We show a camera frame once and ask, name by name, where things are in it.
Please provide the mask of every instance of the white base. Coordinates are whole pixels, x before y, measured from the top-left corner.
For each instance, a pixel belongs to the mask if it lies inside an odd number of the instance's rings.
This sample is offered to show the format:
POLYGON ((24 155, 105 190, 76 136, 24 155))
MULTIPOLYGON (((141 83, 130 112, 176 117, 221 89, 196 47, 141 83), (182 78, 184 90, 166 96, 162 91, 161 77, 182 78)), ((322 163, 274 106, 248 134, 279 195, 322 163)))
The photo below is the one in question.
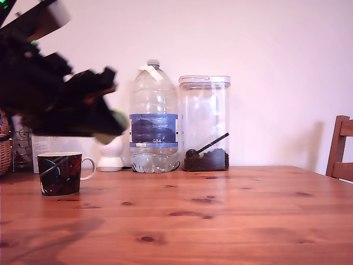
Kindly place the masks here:
POLYGON ((121 170, 123 166, 121 157, 102 157, 97 167, 103 172, 113 172, 121 170))
POLYGON ((122 167, 98 167, 98 169, 103 172, 114 172, 122 170, 122 167))

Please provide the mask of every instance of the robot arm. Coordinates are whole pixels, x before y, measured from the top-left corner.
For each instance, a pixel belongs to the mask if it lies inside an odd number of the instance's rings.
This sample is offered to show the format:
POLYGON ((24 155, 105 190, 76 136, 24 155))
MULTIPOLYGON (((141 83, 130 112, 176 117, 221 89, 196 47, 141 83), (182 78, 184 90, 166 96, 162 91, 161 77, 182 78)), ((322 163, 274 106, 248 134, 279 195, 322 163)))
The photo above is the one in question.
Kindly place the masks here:
MULTIPOLYGON (((15 2, 0 0, 0 25, 15 2)), ((0 29, 0 109, 10 123, 12 115, 21 115, 37 135, 119 136, 127 119, 103 99, 115 91, 115 71, 86 70, 65 82, 71 66, 57 53, 43 56, 35 43, 67 22, 60 0, 43 0, 0 29)))

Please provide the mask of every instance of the plastic water bottle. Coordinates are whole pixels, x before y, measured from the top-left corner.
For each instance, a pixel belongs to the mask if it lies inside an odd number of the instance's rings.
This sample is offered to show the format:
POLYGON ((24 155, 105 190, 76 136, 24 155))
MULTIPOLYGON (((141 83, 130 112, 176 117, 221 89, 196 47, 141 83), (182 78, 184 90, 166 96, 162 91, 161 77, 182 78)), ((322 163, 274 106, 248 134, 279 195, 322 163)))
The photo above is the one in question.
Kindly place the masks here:
POLYGON ((178 95, 158 60, 148 60, 130 97, 130 153, 134 171, 169 172, 178 162, 178 95))

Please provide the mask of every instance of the wooden chair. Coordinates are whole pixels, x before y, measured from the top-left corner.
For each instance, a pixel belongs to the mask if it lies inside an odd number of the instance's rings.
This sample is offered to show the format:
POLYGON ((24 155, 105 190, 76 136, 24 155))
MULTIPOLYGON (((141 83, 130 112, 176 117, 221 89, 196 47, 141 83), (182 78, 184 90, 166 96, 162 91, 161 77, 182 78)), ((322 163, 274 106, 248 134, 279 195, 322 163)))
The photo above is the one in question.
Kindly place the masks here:
POLYGON ((353 181, 353 163, 342 163, 347 136, 353 136, 353 120, 337 116, 326 176, 353 181))

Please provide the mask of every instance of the bottle cap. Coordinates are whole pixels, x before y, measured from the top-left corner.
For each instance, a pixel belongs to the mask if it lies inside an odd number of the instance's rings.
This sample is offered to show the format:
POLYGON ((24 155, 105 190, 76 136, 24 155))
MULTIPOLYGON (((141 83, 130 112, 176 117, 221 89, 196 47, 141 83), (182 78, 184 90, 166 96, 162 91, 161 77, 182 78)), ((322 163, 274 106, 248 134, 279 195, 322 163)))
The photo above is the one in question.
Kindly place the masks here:
POLYGON ((147 65, 158 65, 158 66, 160 66, 159 60, 156 60, 156 59, 147 60, 147 65))

